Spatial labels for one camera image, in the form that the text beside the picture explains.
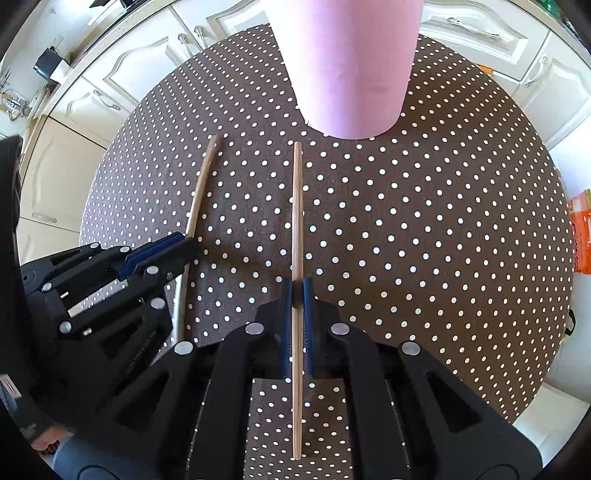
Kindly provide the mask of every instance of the white cabinet door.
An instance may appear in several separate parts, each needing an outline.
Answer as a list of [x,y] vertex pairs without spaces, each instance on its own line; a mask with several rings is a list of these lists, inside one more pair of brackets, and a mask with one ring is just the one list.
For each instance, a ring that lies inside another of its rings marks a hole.
[[513,98],[550,150],[591,112],[591,69],[551,33]]
[[200,44],[269,23],[260,0],[181,0],[173,8]]
[[508,77],[507,75],[503,75],[499,72],[493,72],[492,77],[505,89],[509,96],[512,96],[519,88],[519,82],[515,79],[512,79],[511,77]]
[[18,259],[21,265],[78,246],[79,234],[21,218],[17,227]]
[[110,46],[84,77],[132,111],[160,80],[198,51],[188,29],[167,8]]
[[420,32],[471,62],[521,80],[548,28],[506,0],[426,0]]
[[80,231],[82,213],[105,149],[48,118],[22,181],[21,216]]
[[84,77],[80,77],[61,98],[50,116],[108,148],[129,117],[129,112]]

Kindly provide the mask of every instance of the polka dot tablecloth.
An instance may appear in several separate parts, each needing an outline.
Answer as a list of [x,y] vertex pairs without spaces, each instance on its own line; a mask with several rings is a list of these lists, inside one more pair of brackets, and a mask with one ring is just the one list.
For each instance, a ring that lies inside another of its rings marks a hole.
[[[217,342],[280,295],[301,141],[317,295],[378,342],[419,342],[508,421],[529,405],[564,334],[573,247],[552,160],[489,76],[420,37],[397,124],[338,140],[305,124],[270,27],[235,34],[134,110],[98,169],[81,242],[137,247],[184,232],[215,133],[223,145],[197,224],[204,254],[191,268],[186,339]],[[305,385],[296,462],[289,381],[255,380],[247,478],[351,478],[343,385]]]

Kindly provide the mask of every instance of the pink paper towel roll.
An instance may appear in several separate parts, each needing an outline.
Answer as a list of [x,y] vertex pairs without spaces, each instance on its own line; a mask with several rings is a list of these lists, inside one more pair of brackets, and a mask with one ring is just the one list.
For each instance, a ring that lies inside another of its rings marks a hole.
[[359,140],[389,130],[407,91],[423,0],[262,0],[300,112]]

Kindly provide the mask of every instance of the table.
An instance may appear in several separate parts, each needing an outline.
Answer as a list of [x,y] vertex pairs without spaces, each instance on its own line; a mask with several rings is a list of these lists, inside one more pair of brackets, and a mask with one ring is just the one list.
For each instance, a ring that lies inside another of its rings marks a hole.
[[[338,140],[304,123],[270,27],[237,33],[134,110],[99,166],[80,241],[137,247],[184,232],[215,133],[224,140],[197,225],[204,255],[186,339],[217,342],[280,295],[301,141],[317,295],[379,342],[416,340],[508,421],[529,405],[564,335],[569,216],[537,133],[486,73],[420,37],[397,124]],[[343,384],[305,386],[307,456],[295,462],[290,385],[254,382],[247,478],[350,478]]]

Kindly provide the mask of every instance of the cabinet handle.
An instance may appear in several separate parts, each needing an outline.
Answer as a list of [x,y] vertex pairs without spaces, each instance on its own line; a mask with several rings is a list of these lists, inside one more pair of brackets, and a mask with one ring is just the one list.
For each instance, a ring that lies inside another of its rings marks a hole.
[[473,27],[472,25],[464,23],[463,21],[458,20],[457,18],[448,17],[447,23],[449,23],[451,25],[456,25],[458,27],[462,27],[464,30],[468,30],[468,32],[474,33],[476,35],[481,35],[483,37],[491,38],[493,40],[498,40],[498,41],[503,40],[502,37],[498,33],[491,33],[491,32],[487,32],[486,30],[482,30],[478,27]]
[[39,220],[43,223],[57,223],[57,218],[50,217],[49,215],[45,215],[45,213],[37,213],[33,212],[31,215],[35,220]]
[[546,55],[544,55],[544,56],[542,56],[542,58],[540,58],[540,69],[538,70],[538,73],[536,73],[535,76],[531,80],[528,80],[527,82],[524,83],[523,86],[525,88],[531,87],[535,82],[537,82],[540,79],[540,77],[544,73],[544,66],[546,65],[547,60],[548,60],[548,57]]
[[191,53],[191,49],[189,48],[189,41],[187,39],[187,36],[184,33],[179,33],[178,40],[185,47],[185,50],[187,50],[187,54],[189,55],[189,58],[192,59],[193,54]]
[[113,105],[109,105],[107,102],[105,102],[103,100],[103,94],[100,93],[98,90],[92,90],[92,93],[94,93],[96,95],[96,97],[100,100],[100,102],[107,108],[112,108],[113,110],[116,110],[117,112],[119,110],[121,110],[121,107],[119,105],[113,104]]
[[205,35],[203,34],[203,27],[201,25],[197,25],[193,31],[197,34],[199,40],[202,42],[201,45],[198,45],[199,51],[203,51],[204,48],[207,48],[207,42],[205,42]]

